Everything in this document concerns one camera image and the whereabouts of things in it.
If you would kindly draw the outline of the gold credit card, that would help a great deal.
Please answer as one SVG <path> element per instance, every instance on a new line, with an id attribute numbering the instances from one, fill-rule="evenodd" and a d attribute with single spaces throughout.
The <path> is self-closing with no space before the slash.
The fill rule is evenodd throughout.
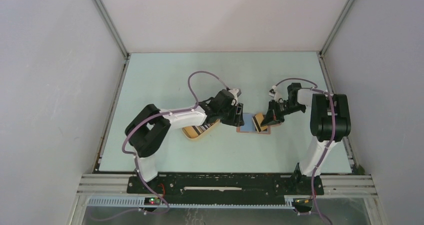
<path id="1" fill-rule="evenodd" d="M 261 125 L 264 118 L 265 117 L 262 113 L 257 113 L 252 117 L 253 125 L 254 125 L 255 131 L 257 133 L 267 133 L 267 132 L 269 132 L 268 126 L 262 126 Z"/>

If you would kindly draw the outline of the brown leather card holder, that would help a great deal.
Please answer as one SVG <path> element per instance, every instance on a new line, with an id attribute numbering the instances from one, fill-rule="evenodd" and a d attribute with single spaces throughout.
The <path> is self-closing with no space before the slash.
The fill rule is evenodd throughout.
<path id="1" fill-rule="evenodd" d="M 243 120 L 244 120 L 244 125 L 237 127 L 236 128 L 236 132 L 237 133 L 249 133 L 249 134 L 261 134 L 261 135 L 270 135 L 271 134 L 271 128 L 274 127 L 279 127 L 281 126 L 281 124 L 276 125 L 276 126 L 268 126 L 269 132 L 266 133 L 258 133 L 255 131 L 255 127 L 252 121 L 252 117 L 256 115 L 254 113 L 244 113 L 243 114 Z"/>

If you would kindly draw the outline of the oval wooden tray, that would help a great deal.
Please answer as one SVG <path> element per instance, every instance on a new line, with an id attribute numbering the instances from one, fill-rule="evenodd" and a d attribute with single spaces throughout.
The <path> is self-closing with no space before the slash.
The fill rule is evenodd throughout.
<path id="1" fill-rule="evenodd" d="M 196 141 L 205 137 L 210 133 L 214 128 L 220 124 L 220 120 L 217 120 L 213 123 L 208 123 L 199 126 L 186 126 L 181 129 L 185 137 L 190 141 Z"/>

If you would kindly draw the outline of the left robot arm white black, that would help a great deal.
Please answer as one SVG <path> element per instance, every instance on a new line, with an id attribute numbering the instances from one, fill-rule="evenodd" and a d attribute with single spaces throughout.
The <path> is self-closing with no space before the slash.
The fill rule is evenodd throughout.
<path id="1" fill-rule="evenodd" d="M 243 126 L 244 105 L 239 102 L 241 94 L 239 88 L 226 88 L 193 107 L 177 110 L 159 109 L 154 104 L 144 107 L 124 131 L 126 138 L 123 146 L 130 145 L 132 150 L 122 149 L 123 153 L 134 157 L 136 171 L 141 176 L 138 186 L 145 193 L 156 191 L 158 170 L 155 153 L 170 130 L 216 122 L 233 127 Z"/>

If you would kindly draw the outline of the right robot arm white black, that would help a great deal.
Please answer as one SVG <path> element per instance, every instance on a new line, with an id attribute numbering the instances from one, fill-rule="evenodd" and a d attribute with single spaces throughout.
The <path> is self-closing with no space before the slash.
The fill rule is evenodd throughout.
<path id="1" fill-rule="evenodd" d="M 305 157 L 297 164 L 291 179 L 291 189 L 304 194 L 311 187 L 309 178 L 321 174 L 321 166 L 333 147 L 347 137 L 352 128 L 349 101 L 345 94 L 331 94 L 317 88 L 303 88 L 299 82 L 287 87 L 287 98 L 283 98 L 274 85 L 268 94 L 272 99 L 261 126 L 279 125 L 285 117 L 310 109 L 309 128 L 312 135 Z"/>

